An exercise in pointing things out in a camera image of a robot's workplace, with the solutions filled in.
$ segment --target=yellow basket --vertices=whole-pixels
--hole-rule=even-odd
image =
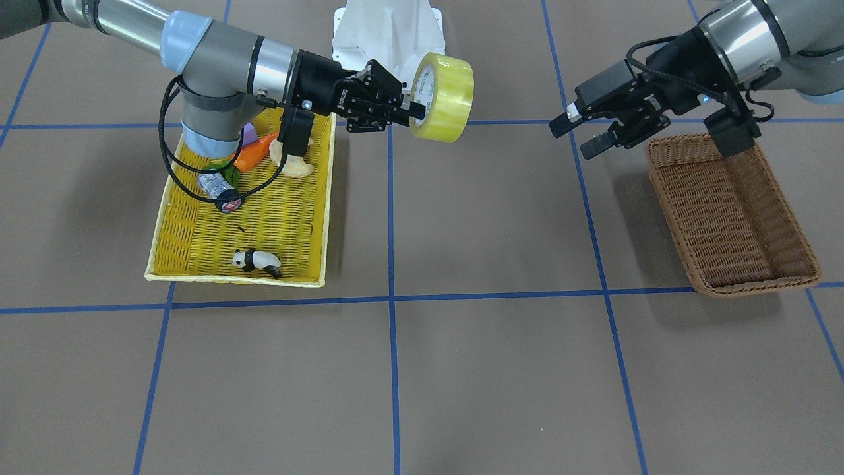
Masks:
[[[267,109],[253,121],[259,135],[279,130],[282,109]],[[284,175],[246,198],[243,206],[224,214],[197,201],[167,179],[155,224],[145,277],[149,281],[204,281],[323,287],[328,242],[328,207],[337,117],[314,117],[305,161],[314,166],[306,178]],[[208,165],[180,140],[176,156],[192,167]],[[278,168],[269,159],[241,175],[240,191],[255,188]],[[174,165],[179,179],[196,194],[197,174]],[[261,269],[244,272],[231,264],[235,250],[255,248],[278,255],[281,279]]]

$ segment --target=light blue joint cover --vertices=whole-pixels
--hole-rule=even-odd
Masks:
[[[214,19],[176,10],[161,31],[161,62],[181,74]]]
[[[207,158],[225,158],[231,156],[231,154],[235,153],[237,144],[241,141],[240,138],[231,141],[211,139],[185,125],[185,121],[181,121],[181,129],[184,133],[187,148],[193,150],[197,155]]]
[[[839,90],[838,92],[833,92],[832,94],[827,94],[825,96],[810,96],[802,92],[800,93],[800,96],[803,97],[806,101],[814,102],[815,104],[844,104],[844,89]]]

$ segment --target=yellow tape roll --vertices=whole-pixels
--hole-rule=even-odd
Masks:
[[[463,133],[472,110],[474,74],[462,59],[429,52],[416,70],[413,102],[425,106],[425,118],[411,119],[410,130],[421,139],[453,142]]]

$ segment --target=panda figurine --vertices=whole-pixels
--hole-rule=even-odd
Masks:
[[[281,259],[275,254],[265,253],[255,249],[247,251],[235,250],[235,257],[231,259],[234,267],[240,267],[245,272],[252,272],[260,268],[276,279],[281,278]]]

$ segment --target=carrot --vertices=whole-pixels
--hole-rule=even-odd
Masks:
[[[258,142],[253,142],[243,147],[243,149],[241,149],[240,156],[238,156],[237,160],[235,160],[235,167],[237,167],[237,169],[241,172],[250,171],[258,164],[259,161],[269,155],[269,145],[272,144],[273,140],[276,140],[278,137],[278,132],[264,135],[258,139]]]

